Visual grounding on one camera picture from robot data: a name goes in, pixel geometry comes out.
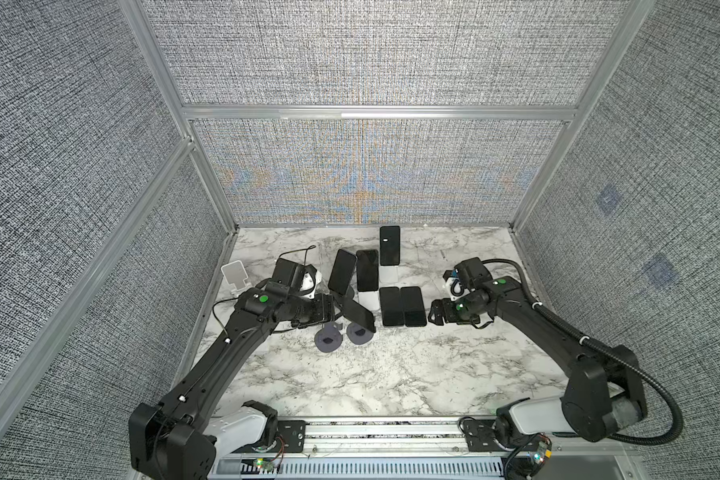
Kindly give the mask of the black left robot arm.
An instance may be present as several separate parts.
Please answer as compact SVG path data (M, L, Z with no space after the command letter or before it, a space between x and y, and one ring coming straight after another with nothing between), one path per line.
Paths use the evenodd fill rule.
M318 294L311 264L280 258L270 278L245 290L200 360L156 404L139 404L128 420L130 461L153 479L204 479L219 455L276 445L277 412L247 401L231 419L211 417L255 350L287 322L300 329L334 318L333 298Z

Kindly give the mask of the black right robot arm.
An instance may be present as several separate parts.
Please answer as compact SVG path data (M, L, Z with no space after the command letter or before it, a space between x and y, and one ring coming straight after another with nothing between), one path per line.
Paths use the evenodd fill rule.
M553 315L531 293L523 273L493 276L473 257L443 274L451 299L432 302L431 323L483 328L480 318L501 319L522 332L564 372L568 382L558 397L521 399L500 407L493 426L497 443L509 449L536 433L575 434L598 442L642 421L647 404L637 359L589 338Z

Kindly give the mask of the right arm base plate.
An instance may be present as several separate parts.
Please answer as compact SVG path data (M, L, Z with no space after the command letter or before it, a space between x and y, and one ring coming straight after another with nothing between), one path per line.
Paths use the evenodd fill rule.
M465 416L457 421L457 428L462 433L471 453L499 452L503 448L495 437L494 419L480 419Z

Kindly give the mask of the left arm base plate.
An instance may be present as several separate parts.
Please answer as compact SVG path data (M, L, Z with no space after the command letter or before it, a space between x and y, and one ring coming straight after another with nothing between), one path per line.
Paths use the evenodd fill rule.
M277 425L274 439L260 446L245 445L236 453L257 453L274 455L283 453L302 453L306 440L307 422L303 420L281 420Z

